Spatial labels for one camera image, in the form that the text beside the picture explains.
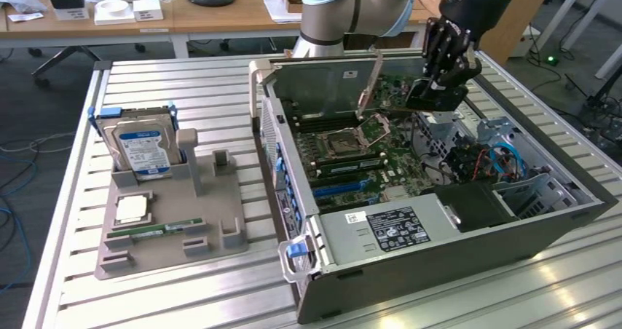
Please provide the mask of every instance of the slotted metal table surface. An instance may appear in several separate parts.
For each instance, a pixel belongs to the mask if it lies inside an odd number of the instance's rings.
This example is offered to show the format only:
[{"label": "slotted metal table surface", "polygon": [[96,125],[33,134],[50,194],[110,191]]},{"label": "slotted metal table surface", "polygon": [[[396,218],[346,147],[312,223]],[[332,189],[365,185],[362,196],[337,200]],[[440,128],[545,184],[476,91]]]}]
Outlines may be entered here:
[{"label": "slotted metal table surface", "polygon": [[[294,322],[248,121],[248,62],[277,55],[116,62],[94,71],[22,327],[30,328],[589,328],[622,323],[622,205],[531,260],[329,320]],[[481,55],[483,75],[609,192],[620,167]],[[477,87],[468,98],[501,114]],[[98,281],[93,277],[112,160],[86,108],[160,106],[198,131],[197,155],[237,160],[250,248],[216,261]]]}]

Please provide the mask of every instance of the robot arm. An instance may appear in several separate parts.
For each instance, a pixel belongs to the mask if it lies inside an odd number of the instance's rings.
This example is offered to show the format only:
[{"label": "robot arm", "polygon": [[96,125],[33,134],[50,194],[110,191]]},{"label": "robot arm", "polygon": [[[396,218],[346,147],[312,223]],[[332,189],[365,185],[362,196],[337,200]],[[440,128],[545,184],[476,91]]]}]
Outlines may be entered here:
[{"label": "robot arm", "polygon": [[[293,58],[342,54],[345,33],[394,36],[405,27],[413,0],[301,0],[300,38]],[[495,27],[511,0],[441,0],[441,16],[427,21],[423,79],[408,107],[453,111],[467,95],[464,83],[480,73],[480,37]]]}]

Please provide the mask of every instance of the power supply label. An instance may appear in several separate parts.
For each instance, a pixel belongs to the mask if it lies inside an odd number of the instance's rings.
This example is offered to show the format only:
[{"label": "power supply label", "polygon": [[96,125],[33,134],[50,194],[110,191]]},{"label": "power supply label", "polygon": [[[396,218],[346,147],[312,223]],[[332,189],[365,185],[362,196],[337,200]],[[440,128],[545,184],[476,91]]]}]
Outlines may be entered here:
[{"label": "power supply label", "polygon": [[164,173],[170,166],[166,150],[158,146],[162,136],[158,131],[128,132],[118,136],[126,161],[136,173]]},{"label": "power supply label", "polygon": [[384,252],[429,242],[429,237],[411,207],[366,215],[366,222]]}]

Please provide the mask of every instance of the wooden desk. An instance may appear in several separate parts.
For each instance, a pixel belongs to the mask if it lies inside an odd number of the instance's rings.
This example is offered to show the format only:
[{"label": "wooden desk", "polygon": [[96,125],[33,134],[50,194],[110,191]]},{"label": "wooden desk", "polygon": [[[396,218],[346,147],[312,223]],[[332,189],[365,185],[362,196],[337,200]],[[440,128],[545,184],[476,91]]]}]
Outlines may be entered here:
[{"label": "wooden desk", "polygon": [[[94,25],[93,4],[89,20],[57,21],[49,0],[43,18],[14,23],[0,17],[0,47],[61,47],[169,41],[177,58],[188,57],[186,42],[198,39],[236,39],[297,36],[298,24],[277,24],[269,19],[262,0],[236,0],[232,5],[208,8],[186,0],[162,3],[164,20],[122,25]],[[5,14],[14,14],[6,7]],[[405,31],[421,33],[432,15],[423,5],[412,11]]]}]

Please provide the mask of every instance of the gray carpet floor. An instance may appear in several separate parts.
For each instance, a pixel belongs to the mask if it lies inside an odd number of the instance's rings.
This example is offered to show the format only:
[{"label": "gray carpet floor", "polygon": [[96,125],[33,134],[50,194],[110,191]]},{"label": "gray carpet floor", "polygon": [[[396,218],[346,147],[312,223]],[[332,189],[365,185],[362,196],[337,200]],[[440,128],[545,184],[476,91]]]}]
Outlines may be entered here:
[{"label": "gray carpet floor", "polygon": [[[533,26],[544,28],[555,11],[559,1],[543,6]],[[556,42],[567,27],[577,17],[579,12],[572,11],[557,28],[541,54],[556,54]],[[293,39],[276,39],[280,49],[290,48]],[[580,37],[572,53],[575,60],[560,58],[559,65],[553,68],[560,74],[572,74],[587,90],[595,90],[601,81],[592,77],[599,66],[622,43],[622,33],[595,21],[584,35]],[[130,44],[93,47],[93,51],[104,60],[150,60],[173,58],[173,49],[169,44],[145,44],[146,52],[137,53]],[[268,53],[266,39],[237,39],[230,41],[230,51],[221,52],[218,41],[208,44],[194,44],[196,51],[192,57],[209,55],[245,55]],[[15,139],[42,138],[54,133],[74,130],[83,102],[83,94],[90,78],[91,62],[81,54],[74,54],[53,68],[45,77],[50,80],[51,87],[39,90],[30,82],[29,73],[50,57],[58,49],[42,49],[43,57],[33,58],[25,49],[14,49],[10,58],[0,63],[0,143]],[[9,51],[0,51],[6,56]],[[505,68],[527,87],[553,79],[552,73],[533,67],[524,59],[511,59]],[[576,90],[567,90],[565,81],[547,84],[537,88],[537,94],[556,108],[572,111],[583,103],[583,97]],[[620,95],[622,85],[616,85],[612,95]],[[59,138],[49,141],[41,149],[53,149],[70,144],[70,138]],[[14,157],[29,159],[33,153],[22,152]],[[0,327],[19,328],[25,313],[26,302],[30,296],[30,284],[34,279],[38,259],[47,234],[49,221],[55,205],[55,197],[62,182],[69,152],[41,154],[37,158],[37,174],[31,182],[17,193],[9,195],[6,200],[18,214],[31,250],[33,265],[26,276],[19,280],[19,286],[0,294]],[[0,184],[21,170],[23,163],[0,160]],[[0,229],[0,245],[7,237],[9,229]],[[0,252],[0,284],[11,282],[22,270],[25,256],[18,236]]]}]

